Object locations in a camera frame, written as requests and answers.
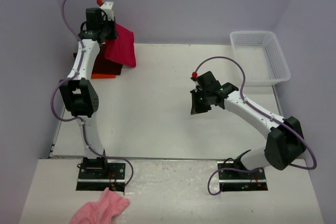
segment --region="red cloth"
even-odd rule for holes
[[[130,204],[107,187],[99,201],[91,201],[82,206],[70,220],[70,224],[111,224],[114,216],[120,215]]]
[[[105,58],[131,68],[136,67],[137,61],[134,52],[134,33],[116,24],[118,38],[106,40],[107,49]]]

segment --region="white bin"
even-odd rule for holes
[[[230,40],[234,59],[245,71],[247,85],[269,86],[290,79],[284,53],[274,33],[234,31],[230,34]]]

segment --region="white table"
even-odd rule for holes
[[[213,108],[190,115],[195,88],[191,73],[211,56],[232,57],[231,46],[136,44],[138,65],[110,80],[92,80],[99,99],[100,139],[106,153],[137,158],[223,159],[261,147],[265,139],[238,116]],[[240,87],[231,62],[213,60],[199,74],[212,71],[221,82]],[[250,99],[279,113],[272,87],[246,88]],[[66,111],[65,118],[70,117]],[[76,122],[61,123],[53,156],[83,156]]]
[[[99,191],[75,191],[80,160],[42,159],[20,224],[66,224]],[[135,174],[126,188],[130,206],[112,223],[127,224],[323,224],[306,170],[267,167],[268,191],[207,193],[215,161],[132,161]],[[296,164],[305,165],[303,160]],[[211,184],[218,190],[218,176]]]

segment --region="cable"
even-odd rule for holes
[[[57,113],[56,113],[56,110],[55,110],[55,107],[54,107],[54,102],[55,102],[55,96],[56,96],[56,93],[57,91],[59,90],[59,87],[61,87],[63,84],[73,80],[78,74],[79,74],[79,70],[80,70],[80,67],[81,67],[81,64],[83,62],[83,58],[84,58],[84,43],[83,41],[79,38],[79,36],[76,34],[76,32],[71,28],[71,26],[69,25],[69,23],[67,22],[66,18],[65,18],[65,13],[64,13],[64,6],[65,6],[65,3],[66,3],[67,0],[63,0],[63,3],[62,3],[62,8],[61,8],[61,12],[62,12],[62,18],[63,18],[63,21],[65,23],[65,25],[67,26],[67,28],[70,30],[70,32],[77,38],[77,40],[79,41],[79,43],[81,44],[82,46],[82,52],[80,54],[80,60],[79,60],[79,63],[78,63],[78,67],[77,67],[77,71],[76,73],[74,74],[74,76],[70,77],[70,78],[67,78],[61,82],[58,83],[58,85],[55,87],[55,89],[53,90],[53,93],[51,94],[51,99],[50,99],[50,108],[51,108],[51,112],[53,113],[53,115],[60,121],[62,122],[71,122],[73,120],[80,120],[82,122],[82,130],[83,130],[83,138],[84,138],[84,142],[85,144],[87,145],[88,149],[90,151],[92,151],[95,155],[99,156],[99,157],[103,157],[103,158],[106,158],[106,159],[115,159],[115,160],[122,160],[122,161],[125,161],[126,163],[128,163],[131,167],[131,176],[129,178],[129,180],[127,181],[127,183],[125,184],[125,187],[129,184],[129,182],[132,180],[133,178],[133,174],[134,174],[134,168],[133,168],[133,165],[131,164],[131,162],[129,162],[126,158],[124,157],[113,157],[113,156],[105,156],[103,154],[100,154],[98,153],[96,150],[94,150],[88,139],[87,139],[87,135],[86,135],[86,130],[85,130],[85,120],[83,118],[81,118],[80,116],[75,116],[73,118],[69,118],[69,119],[63,119],[61,118]],[[97,0],[97,3],[99,5],[101,5],[101,0]]]
[[[206,63],[206,62],[209,61],[209,60],[213,60],[213,59],[225,59],[225,60],[229,60],[229,61],[233,62],[233,63],[240,69],[240,71],[241,71],[241,73],[242,73],[242,75],[243,75],[243,81],[242,81],[242,85],[241,85],[241,87],[240,87],[240,97],[241,97],[241,99],[242,99],[242,100],[243,100],[243,101],[244,101],[250,108],[252,108],[252,109],[255,110],[256,112],[258,112],[259,114],[265,116],[266,118],[268,118],[268,119],[270,119],[270,120],[273,120],[274,122],[276,122],[276,123],[280,124],[281,126],[283,126],[284,128],[286,128],[286,130],[288,130],[288,131],[290,131],[292,134],[294,134],[295,137],[297,137],[297,138],[300,140],[300,142],[304,145],[304,147],[308,150],[308,152],[309,152],[309,154],[310,154],[310,156],[311,156],[311,158],[312,158],[312,161],[313,161],[313,165],[312,165],[311,167],[305,167],[305,166],[295,165],[295,164],[290,164],[290,166],[293,166],[293,167],[296,167],[296,168],[300,168],[300,169],[305,169],[305,170],[314,170],[314,169],[316,169],[316,167],[317,167],[317,160],[316,160],[316,157],[315,157],[315,155],[314,155],[314,152],[313,152],[313,150],[310,148],[310,146],[308,145],[308,143],[306,142],[306,140],[304,140],[303,137],[299,135],[299,133],[297,133],[295,130],[293,130],[291,127],[287,126],[287,125],[284,124],[283,122],[281,122],[281,121],[279,121],[279,120],[277,120],[277,119],[272,118],[270,115],[268,115],[268,114],[264,113],[263,111],[261,111],[260,109],[256,108],[256,107],[253,106],[247,99],[244,98],[243,88],[244,88],[244,86],[245,86],[246,76],[245,76],[245,72],[244,72],[243,68],[241,67],[241,65],[240,65],[237,61],[235,61],[235,60],[233,60],[233,59],[231,59],[231,58],[225,57],[225,56],[214,56],[214,57],[210,57],[210,58],[208,58],[208,59],[202,61],[202,62],[197,66],[195,72],[193,73],[193,76],[194,76],[195,74],[196,74],[196,76],[197,76],[197,71],[200,69],[200,67],[201,67],[204,63]],[[209,192],[209,194],[211,194],[211,195],[218,195],[218,194],[220,194],[220,193],[222,192],[222,190],[219,190],[219,191],[216,192],[216,193],[212,193],[212,192],[210,191],[210,182],[211,182],[211,179],[212,179],[213,176],[214,176],[216,173],[218,173],[218,172],[221,172],[221,171],[223,171],[223,170],[233,170],[233,171],[241,172],[241,173],[253,173],[253,172],[258,171],[259,169],[260,169],[260,168],[256,168],[256,169],[254,169],[254,170],[240,170],[240,169],[234,169],[234,168],[221,168],[221,169],[218,169],[218,170],[214,171],[214,172],[211,174],[211,176],[210,176],[210,178],[209,178],[209,180],[208,180],[208,192]]]

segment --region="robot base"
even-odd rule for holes
[[[218,169],[234,168],[233,161],[217,164]],[[239,173],[231,170],[219,172],[219,187],[222,191],[267,191],[264,169],[257,173]]]
[[[84,158],[83,162],[78,164],[76,190],[104,191],[108,187],[111,191],[124,192],[125,167],[125,163],[108,163],[104,158]]]

